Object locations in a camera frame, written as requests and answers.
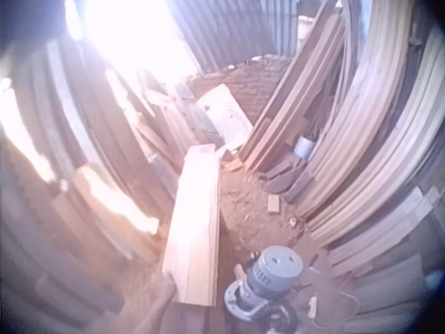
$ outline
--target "workshop floor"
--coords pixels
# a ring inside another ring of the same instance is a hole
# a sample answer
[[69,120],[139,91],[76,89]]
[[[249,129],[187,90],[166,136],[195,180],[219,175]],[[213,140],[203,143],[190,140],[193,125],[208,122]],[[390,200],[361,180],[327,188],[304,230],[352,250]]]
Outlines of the workshop floor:
[[[301,284],[307,286],[291,296],[291,305],[302,322],[298,334],[342,333],[343,323],[354,313],[356,302],[341,294],[348,292],[347,283],[340,286],[330,273],[325,252],[318,248],[308,231],[292,228],[292,205],[282,201],[280,214],[267,213],[268,194],[261,190],[261,180],[245,170],[229,172],[222,169],[221,202],[222,225],[218,264],[217,306],[210,311],[208,334],[256,334],[251,326],[240,324],[225,315],[223,294],[234,280],[236,263],[246,261],[250,252],[262,251],[267,246],[291,246],[307,266],[318,254],[314,265],[319,273],[305,270]],[[88,329],[87,333],[130,333],[146,313],[150,304],[150,276],[154,269],[134,264],[123,274],[122,288],[126,304],[118,316],[105,315]],[[307,317],[309,299],[318,296],[317,328]]]

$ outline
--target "leaning plank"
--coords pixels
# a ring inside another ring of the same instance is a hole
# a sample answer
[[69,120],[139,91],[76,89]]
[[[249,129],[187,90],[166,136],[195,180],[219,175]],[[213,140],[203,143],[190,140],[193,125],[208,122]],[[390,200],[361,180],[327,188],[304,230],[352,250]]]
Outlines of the leaning plank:
[[367,246],[377,242],[382,235],[385,235],[408,214],[414,211],[416,206],[422,201],[423,194],[418,187],[414,188],[411,193],[399,204],[392,212],[383,217],[373,227],[361,233],[351,241],[343,244],[333,250],[329,254],[329,261],[332,265],[342,262],[349,257],[357,254]]
[[177,301],[216,302],[220,159],[215,145],[190,148],[179,179],[163,272],[177,285]]
[[396,127],[361,175],[309,222],[326,245],[372,215],[408,182],[445,116],[445,48],[438,29],[426,46],[419,76]]
[[[4,178],[14,178],[8,164],[2,164],[1,173]],[[1,201],[5,208],[2,211],[3,223],[28,256],[84,301],[101,310],[120,311],[123,300],[89,278],[72,257],[57,247],[42,230],[18,186],[2,189]]]
[[6,285],[1,286],[1,304],[6,319],[15,320],[14,329],[18,333],[81,334],[83,332],[45,314]]
[[110,231],[114,239],[124,242],[142,260],[152,264],[156,255],[143,241],[140,231],[156,233],[158,220],[144,215],[134,202],[121,191],[112,189],[93,163],[77,169],[72,183],[91,210],[99,218],[101,227]]
[[284,174],[278,175],[263,185],[263,190],[267,193],[283,193],[288,190],[298,179],[303,166],[293,167]]
[[326,21],[332,14],[335,7],[335,0],[326,0],[323,5],[318,10],[317,16],[314,23],[311,26],[310,32],[304,39],[303,44],[298,49],[297,54],[292,59],[291,64],[284,73],[282,79],[278,83],[272,97],[269,99],[266,107],[262,111],[257,123],[255,124],[252,132],[249,135],[249,139],[246,144],[241,148],[239,154],[240,157],[245,161],[251,152],[253,151],[255,145],[259,142],[260,138],[263,137],[264,132],[268,127],[268,122],[264,124],[265,120],[270,120],[277,115],[279,109],[282,107],[285,99],[294,87],[298,77],[302,74],[302,71],[309,61],[313,51],[319,41],[323,29],[325,28]]
[[334,267],[335,275],[341,275],[347,271],[353,270],[362,265],[366,261],[383,254],[385,251],[394,247],[403,238],[405,238],[413,229],[415,229],[423,218],[432,210],[430,203],[423,199],[414,210],[406,217],[402,218],[395,227],[392,227],[387,232],[380,232],[380,238],[368,245],[366,248],[355,253],[352,257],[348,258]]

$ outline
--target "corrugated metal sheet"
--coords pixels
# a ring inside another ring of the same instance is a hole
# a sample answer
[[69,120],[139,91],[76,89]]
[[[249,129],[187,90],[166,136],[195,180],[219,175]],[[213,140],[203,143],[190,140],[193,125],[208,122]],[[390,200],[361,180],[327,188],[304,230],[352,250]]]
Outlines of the corrugated metal sheet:
[[297,47],[298,0],[261,0],[277,54],[292,56]]
[[298,0],[166,1],[203,72],[296,51]]

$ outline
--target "small wood block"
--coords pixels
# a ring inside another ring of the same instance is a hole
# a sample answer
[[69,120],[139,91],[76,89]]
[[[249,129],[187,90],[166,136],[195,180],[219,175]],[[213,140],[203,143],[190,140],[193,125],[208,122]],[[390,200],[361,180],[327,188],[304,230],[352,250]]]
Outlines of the small wood block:
[[314,177],[309,173],[303,173],[293,186],[284,194],[284,200],[289,204],[292,203],[313,179]]
[[269,195],[267,202],[267,212],[269,214],[279,214],[280,197],[278,195]]
[[284,193],[298,179],[302,169],[292,168],[285,174],[278,175],[273,180],[263,185],[263,190],[267,193]]
[[266,173],[268,179],[273,179],[275,176],[278,176],[280,174],[283,174],[287,172],[288,170],[292,169],[292,162],[290,159],[286,159],[280,164],[276,165],[274,168],[272,168],[270,171]]
[[242,169],[242,167],[244,167],[244,164],[241,162],[240,159],[235,159],[225,165],[225,168],[230,172],[236,172],[237,170]]

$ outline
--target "wooden plank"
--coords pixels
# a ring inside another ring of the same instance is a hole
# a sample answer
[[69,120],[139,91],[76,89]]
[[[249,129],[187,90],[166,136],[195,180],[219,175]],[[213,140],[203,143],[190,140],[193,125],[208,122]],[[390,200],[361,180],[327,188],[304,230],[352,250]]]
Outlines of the wooden plank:
[[190,148],[186,155],[163,261],[177,300],[215,305],[219,240],[220,159],[215,145]]
[[[14,178],[7,164],[2,164],[2,177]],[[29,209],[18,187],[1,190],[3,222],[11,235],[20,240],[25,252],[74,294],[101,310],[118,312],[123,300],[88,277],[60,247],[42,230],[41,223]]]
[[225,165],[225,169],[227,169],[229,172],[236,172],[244,167],[243,162],[240,159],[235,159],[228,164]]
[[142,232],[139,232],[156,233],[157,219],[147,217],[128,196],[112,189],[104,181],[101,173],[98,173],[98,167],[92,163],[78,168],[72,183],[99,217],[97,222],[109,230],[114,239],[123,241],[149,264],[157,260],[156,254],[142,239]]
[[[403,69],[412,8],[413,1],[373,2],[370,38],[339,114],[308,164],[317,181],[306,189],[298,216],[307,218],[334,193],[378,133]],[[391,12],[402,14],[394,21]],[[380,33],[380,29],[389,33]]]
[[428,41],[418,79],[395,130],[360,176],[309,222],[326,245],[372,215],[410,180],[445,116],[445,48],[439,31]]
[[204,334],[206,307],[171,303],[162,320],[161,334]]
[[326,80],[343,46],[343,32],[344,24],[340,16],[331,16],[313,54],[279,113],[246,159],[246,166],[249,169],[262,169],[268,160],[273,159],[276,149],[293,132],[294,127],[304,120],[304,112],[315,98],[317,87]]
[[[1,231],[1,279],[3,284],[10,285],[15,291],[28,296],[31,301],[37,299],[42,308],[50,305],[57,315],[66,317],[77,324],[86,325],[100,316],[100,310],[79,300],[65,289],[54,278],[50,278],[45,270],[10,236],[4,228]],[[36,283],[45,277],[44,287],[37,289]]]
[[270,171],[266,173],[266,176],[268,179],[273,179],[275,176],[278,176],[280,174],[283,174],[287,172],[288,170],[291,170],[293,164],[292,161],[289,159],[284,160],[280,164],[276,165],[274,168],[272,168]]
[[280,213],[280,197],[278,195],[269,195],[267,197],[267,212],[268,214]]
[[118,267],[118,254],[104,243],[105,240],[97,237],[81,213],[73,207],[66,193],[59,193],[53,199],[52,206],[66,226],[81,241],[84,256],[80,260],[85,263],[86,270],[99,281],[113,282]]
[[269,117],[264,118],[264,120],[261,122],[257,121],[257,123],[254,126],[254,129],[256,129],[256,134],[255,135],[252,134],[254,131],[253,129],[252,132],[250,132],[248,140],[245,142],[245,144],[241,147],[239,151],[239,157],[241,160],[245,161],[248,158],[248,155],[253,150],[255,142],[257,141],[258,138],[261,138],[264,135],[271,122],[272,120]]
[[302,45],[298,48],[297,54],[293,57],[282,79],[278,83],[272,97],[270,97],[266,107],[262,111],[257,123],[255,124],[246,144],[240,150],[240,157],[246,161],[251,154],[259,139],[264,136],[264,132],[268,125],[263,125],[267,119],[273,119],[282,107],[285,99],[291,93],[293,86],[302,74],[302,71],[309,61],[316,44],[318,43],[327,19],[334,10],[336,1],[327,0],[319,8],[314,23],[311,25],[310,31],[304,39]]
[[263,190],[266,193],[284,193],[292,184],[298,179],[301,174],[303,167],[293,167],[291,170],[285,172],[285,174],[278,175],[274,179],[266,182],[263,185]]
[[314,178],[307,171],[302,172],[302,175],[296,180],[291,188],[284,194],[284,200],[292,203],[305,190],[307,186],[314,181]]

